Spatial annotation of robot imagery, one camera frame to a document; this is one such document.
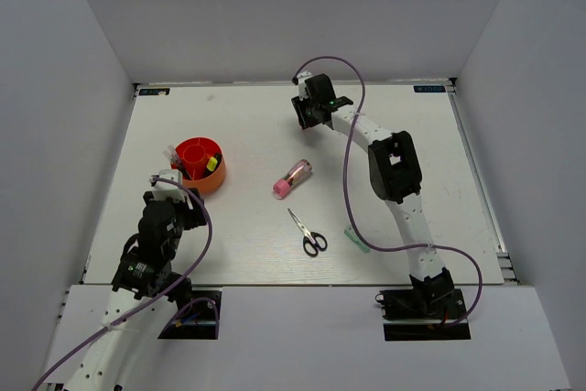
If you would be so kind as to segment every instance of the transparent bottle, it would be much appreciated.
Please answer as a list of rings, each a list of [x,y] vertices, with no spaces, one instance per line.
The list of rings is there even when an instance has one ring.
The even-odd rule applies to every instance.
[[[298,161],[289,171],[273,185],[273,192],[279,199],[283,199],[289,192],[311,175],[312,166],[305,160]]]

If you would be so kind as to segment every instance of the green object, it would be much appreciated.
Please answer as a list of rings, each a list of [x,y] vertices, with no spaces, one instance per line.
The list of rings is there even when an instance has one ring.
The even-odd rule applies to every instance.
[[[363,241],[358,238],[358,235],[356,235],[356,232],[354,231],[354,228],[352,228],[352,225],[349,224],[348,226],[346,226],[346,229],[344,229],[344,234],[354,243],[356,244],[356,246],[358,247],[358,249],[360,249],[361,251],[363,251],[365,254],[368,254],[370,252],[370,247],[368,247],[366,244],[363,243]]]

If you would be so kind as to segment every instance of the red container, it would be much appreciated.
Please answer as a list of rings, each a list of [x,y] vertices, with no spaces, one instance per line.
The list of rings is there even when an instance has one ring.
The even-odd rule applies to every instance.
[[[191,180],[183,180],[186,187],[197,188],[201,193],[210,193],[222,185],[226,177],[226,161],[218,144],[207,137],[193,137],[183,141],[175,149],[191,176]],[[208,161],[218,153],[222,155],[220,165],[210,176],[204,178],[203,174]]]

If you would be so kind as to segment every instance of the scissors blade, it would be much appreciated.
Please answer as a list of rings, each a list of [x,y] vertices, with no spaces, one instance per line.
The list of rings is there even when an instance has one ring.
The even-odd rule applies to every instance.
[[[308,237],[309,240],[313,244],[315,244],[315,240],[311,236],[311,232],[309,231],[309,229],[305,227],[305,224],[303,224],[301,222],[301,220],[299,219],[299,217],[297,215],[295,215],[295,213],[293,211],[291,211],[289,208],[287,208],[287,211],[289,211],[289,214],[291,214],[291,217],[293,218],[293,221],[295,222],[295,224],[297,225],[297,227],[300,229],[300,231],[303,232],[303,235],[305,235],[306,237]]]

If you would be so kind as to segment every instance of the scissors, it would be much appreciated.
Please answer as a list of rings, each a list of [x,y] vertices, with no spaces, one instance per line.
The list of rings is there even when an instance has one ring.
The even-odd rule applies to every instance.
[[[303,250],[307,255],[309,255],[311,258],[314,258],[318,256],[320,252],[328,249],[328,241],[326,240],[326,237],[310,231],[293,211],[291,211],[289,208],[287,211],[289,211],[289,214],[291,214],[291,217],[293,217],[293,221],[297,227],[301,230],[301,232],[303,232]]]

